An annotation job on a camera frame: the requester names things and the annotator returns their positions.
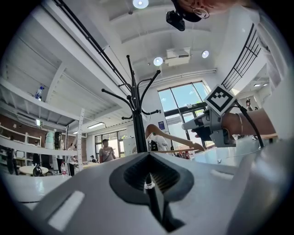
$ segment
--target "camera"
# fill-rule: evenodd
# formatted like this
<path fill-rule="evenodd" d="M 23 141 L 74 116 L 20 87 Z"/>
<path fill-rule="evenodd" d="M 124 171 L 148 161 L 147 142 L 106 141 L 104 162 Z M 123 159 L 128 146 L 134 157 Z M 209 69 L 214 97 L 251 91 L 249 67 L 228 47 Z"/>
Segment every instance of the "camera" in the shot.
<path fill-rule="evenodd" d="M 185 21 L 175 11 L 168 11 L 166 13 L 166 22 L 171 24 L 172 26 L 174 26 L 176 29 L 180 31 L 185 30 Z"/>

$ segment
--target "brick wall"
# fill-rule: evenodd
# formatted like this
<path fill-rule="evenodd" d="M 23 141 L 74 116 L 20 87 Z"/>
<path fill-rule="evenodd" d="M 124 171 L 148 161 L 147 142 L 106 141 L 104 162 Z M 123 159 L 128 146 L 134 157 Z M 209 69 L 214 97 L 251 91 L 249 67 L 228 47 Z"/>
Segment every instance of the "brick wall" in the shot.
<path fill-rule="evenodd" d="M 26 134 L 26 132 L 27 132 L 30 136 L 34 136 L 34 137 L 38 137 L 38 138 L 41 136 L 41 138 L 42 138 L 41 147 L 43 147 L 43 148 L 45 147 L 45 137 L 46 137 L 46 133 L 47 133 L 46 131 L 43 131 L 43 130 L 40 130 L 37 128 L 32 128 L 27 125 L 21 124 L 17 121 L 14 121 L 13 119 L 10 119 L 10 118 L 8 118 L 4 115 L 1 115 L 1 114 L 0 114 L 0 123 L 1 123 L 1 126 L 4 126 L 10 130 L 14 130 L 14 131 L 17 131 L 22 134 Z M 10 137 L 11 135 L 13 135 L 15 140 L 24 142 L 24 136 L 18 135 L 16 133 L 12 133 L 8 130 L 3 129 L 1 135 L 4 135 L 6 137 Z M 74 140 L 74 137 L 69 136 L 68 137 L 68 145 L 70 145 L 73 142 L 73 140 Z M 32 138 L 28 139 L 28 142 L 30 144 L 34 144 L 35 141 L 36 141 L 36 139 L 32 139 Z M 83 161 L 87 161 L 86 138 L 82 138 L 82 159 L 83 159 Z"/>

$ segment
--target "coat rack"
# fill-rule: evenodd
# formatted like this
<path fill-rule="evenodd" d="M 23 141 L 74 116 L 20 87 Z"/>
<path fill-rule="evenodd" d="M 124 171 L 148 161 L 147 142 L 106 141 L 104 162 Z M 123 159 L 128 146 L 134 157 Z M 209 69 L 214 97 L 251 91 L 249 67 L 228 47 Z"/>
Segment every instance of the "coat rack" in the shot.
<path fill-rule="evenodd" d="M 159 110 L 155 110 L 153 112 L 145 112 L 142 110 L 142 102 L 143 102 L 143 99 L 144 99 L 144 96 L 145 96 L 147 90 L 149 89 L 149 87 L 151 86 L 151 84 L 153 83 L 155 78 L 161 73 L 161 71 L 157 70 L 155 75 L 153 76 L 153 78 L 142 80 L 141 82 L 136 84 L 135 73 L 132 69 L 129 55 L 127 55 L 127 59 L 128 59 L 129 67 L 130 67 L 131 77 L 132 77 L 132 85 L 130 85 L 128 83 L 124 83 L 124 84 L 119 85 L 119 87 L 128 86 L 130 88 L 131 95 L 127 95 L 127 97 L 126 97 L 127 100 L 126 100 L 123 97 L 120 97 L 120 96 L 118 96 L 112 92 L 109 92 L 105 89 L 102 89 L 102 92 L 105 92 L 109 95 L 112 95 L 112 96 L 122 100 L 130 107 L 130 109 L 132 111 L 132 115 L 130 117 L 122 117 L 122 119 L 123 120 L 133 119 L 137 152 L 138 153 L 147 152 L 147 145 L 146 145 L 146 140 L 145 140 L 145 131 L 144 131 L 142 113 L 144 113 L 145 115 L 152 115 L 152 114 L 158 113 Z M 139 85 L 145 81 L 150 81 L 150 82 L 149 82 L 148 86 L 145 88 L 142 96 L 140 97 Z"/>

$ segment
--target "wooden hanger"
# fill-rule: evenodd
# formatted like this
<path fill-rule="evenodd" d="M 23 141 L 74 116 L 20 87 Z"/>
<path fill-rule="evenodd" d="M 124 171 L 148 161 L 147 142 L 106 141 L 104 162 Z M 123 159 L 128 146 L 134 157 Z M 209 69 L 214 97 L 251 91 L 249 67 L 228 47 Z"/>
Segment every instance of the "wooden hanger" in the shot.
<path fill-rule="evenodd" d="M 154 124 L 150 124 L 147 126 L 146 131 L 145 131 L 145 138 L 147 139 L 152 133 L 158 134 L 162 137 L 165 137 L 169 140 L 173 140 L 175 142 L 187 145 L 189 147 L 193 147 L 192 149 L 183 149 L 183 150 L 170 150 L 170 151 L 158 151 L 158 152 L 180 152 L 180 151 L 193 151 L 193 150 L 201 150 L 204 151 L 204 148 L 200 144 L 193 143 L 190 140 L 185 140 L 179 137 L 175 137 L 170 134 L 166 134 L 163 132 L 161 129 L 159 129 L 157 126 Z"/>

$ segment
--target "ceiling light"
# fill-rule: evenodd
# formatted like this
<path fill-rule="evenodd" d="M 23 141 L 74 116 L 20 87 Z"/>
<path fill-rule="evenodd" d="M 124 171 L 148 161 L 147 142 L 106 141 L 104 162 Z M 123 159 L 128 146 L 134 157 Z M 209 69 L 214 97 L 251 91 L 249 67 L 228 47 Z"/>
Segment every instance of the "ceiling light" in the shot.
<path fill-rule="evenodd" d="M 92 129 L 92 128 L 95 128 L 95 127 L 98 127 L 98 126 L 101 126 L 101 125 L 104 125 L 104 123 L 97 123 L 97 124 L 95 124 L 93 126 L 88 127 L 88 129 Z"/>
<path fill-rule="evenodd" d="M 202 52 L 202 58 L 207 58 L 209 56 L 209 52 L 208 50 L 205 50 L 204 52 Z"/>
<path fill-rule="evenodd" d="M 135 8 L 144 9 L 149 4 L 148 0 L 133 0 L 133 5 Z"/>
<path fill-rule="evenodd" d="M 163 62 L 164 62 L 164 60 L 161 57 L 156 57 L 153 61 L 153 64 L 155 66 L 160 66 L 160 65 L 162 65 Z"/>

